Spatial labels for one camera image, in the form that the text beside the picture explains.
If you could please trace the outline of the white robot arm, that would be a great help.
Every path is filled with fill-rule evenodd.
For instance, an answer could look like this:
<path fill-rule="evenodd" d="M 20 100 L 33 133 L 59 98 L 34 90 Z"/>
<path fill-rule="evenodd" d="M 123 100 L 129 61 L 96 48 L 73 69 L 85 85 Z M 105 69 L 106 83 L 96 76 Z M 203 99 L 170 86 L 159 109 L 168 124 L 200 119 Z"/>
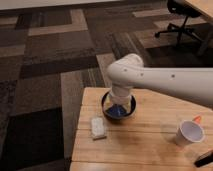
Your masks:
<path fill-rule="evenodd" d="M 140 56 L 130 53 L 110 64 L 107 75 L 111 88 L 102 98 L 102 110 L 109 117 L 122 118 L 133 113 L 133 87 L 213 108 L 212 68 L 149 68 Z"/>

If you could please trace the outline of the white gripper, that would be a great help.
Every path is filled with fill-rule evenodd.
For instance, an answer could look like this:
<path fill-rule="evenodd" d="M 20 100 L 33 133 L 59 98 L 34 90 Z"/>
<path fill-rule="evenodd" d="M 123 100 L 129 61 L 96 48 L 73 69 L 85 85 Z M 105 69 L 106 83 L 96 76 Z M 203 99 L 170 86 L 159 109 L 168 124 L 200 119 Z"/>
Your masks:
<path fill-rule="evenodd" d="M 109 98 L 114 104 L 123 104 L 124 114 L 131 113 L 131 88 L 113 85 L 109 91 Z M 106 115 L 113 111 L 113 103 L 105 100 L 103 103 L 103 111 Z"/>

